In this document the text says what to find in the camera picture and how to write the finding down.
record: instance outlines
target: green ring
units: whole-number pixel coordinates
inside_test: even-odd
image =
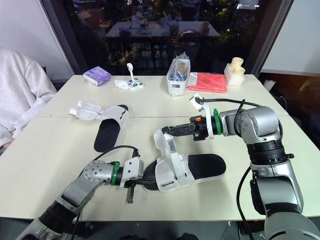
[[[112,174],[112,179],[111,179],[111,183],[110,183],[110,185],[112,185],[112,186],[115,185],[119,167],[120,167],[120,162],[118,162],[118,161],[114,162],[113,174]]]
[[[218,135],[221,135],[222,132],[221,132],[219,113],[218,113],[218,110],[216,108],[213,110],[213,116],[214,116],[215,124],[216,124],[216,132],[217,132]]]

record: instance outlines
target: white wall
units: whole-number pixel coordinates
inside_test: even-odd
[[[53,82],[74,74],[39,0],[0,0],[0,46],[46,66]]]
[[[320,0],[294,0],[261,72],[320,76]]]

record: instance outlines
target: pink cloth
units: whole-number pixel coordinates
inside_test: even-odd
[[[227,91],[225,75],[199,72],[196,86],[188,86],[188,89],[200,92],[225,93]]]

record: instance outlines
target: label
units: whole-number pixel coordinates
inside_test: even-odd
[[[167,142],[167,145],[168,145],[168,148],[169,148],[169,152],[171,154],[176,153],[177,149],[176,149],[176,145],[175,145],[174,140],[173,139],[169,139],[166,142]]]

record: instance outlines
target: glass window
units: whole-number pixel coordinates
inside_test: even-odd
[[[183,52],[192,72],[246,60],[268,0],[65,0],[89,68],[165,75]]]

